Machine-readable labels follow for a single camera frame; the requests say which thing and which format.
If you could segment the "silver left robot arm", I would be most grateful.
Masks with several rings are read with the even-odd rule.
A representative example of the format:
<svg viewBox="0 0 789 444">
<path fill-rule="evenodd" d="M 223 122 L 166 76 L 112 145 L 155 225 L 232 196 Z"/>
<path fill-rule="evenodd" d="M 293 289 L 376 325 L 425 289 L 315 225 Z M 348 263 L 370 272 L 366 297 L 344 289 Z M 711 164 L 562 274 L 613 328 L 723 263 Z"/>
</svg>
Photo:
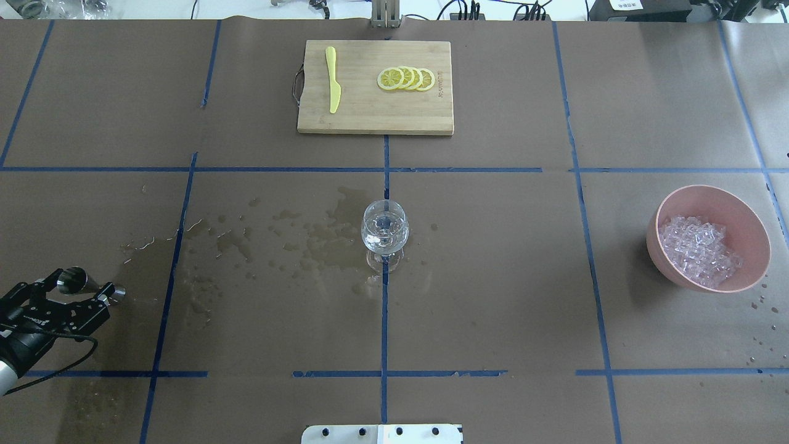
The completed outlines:
<svg viewBox="0 0 789 444">
<path fill-rule="evenodd" d="M 121 285 L 98 285 L 78 266 L 56 269 L 45 278 L 13 286 L 1 300 L 2 395 L 61 376 L 87 360 L 99 344 L 93 332 L 110 318 L 110 306 L 125 297 L 126 289 Z M 17 386 L 57 339 L 88 341 L 91 348 L 64 368 Z"/>
</svg>

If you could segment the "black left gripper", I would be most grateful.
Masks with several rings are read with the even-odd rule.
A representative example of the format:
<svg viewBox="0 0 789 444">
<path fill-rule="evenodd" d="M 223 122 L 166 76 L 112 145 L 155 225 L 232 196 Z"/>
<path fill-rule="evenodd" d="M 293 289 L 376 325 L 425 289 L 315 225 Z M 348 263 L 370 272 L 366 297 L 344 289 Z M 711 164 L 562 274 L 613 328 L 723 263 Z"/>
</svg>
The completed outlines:
<svg viewBox="0 0 789 444">
<path fill-rule="evenodd" d="M 10 332 L 2 338 L 2 360 L 15 372 L 28 372 L 41 360 L 57 340 L 54 334 L 90 337 L 110 318 L 109 307 L 117 302 L 117 287 L 112 282 L 102 287 L 90 283 L 60 282 L 59 292 L 64 295 L 76 295 L 82 290 L 95 293 L 81 302 L 46 301 L 22 307 L 42 300 L 54 290 L 62 273 L 63 269 L 56 269 L 31 284 L 19 282 L 1 298 L 2 331 Z"/>
</svg>

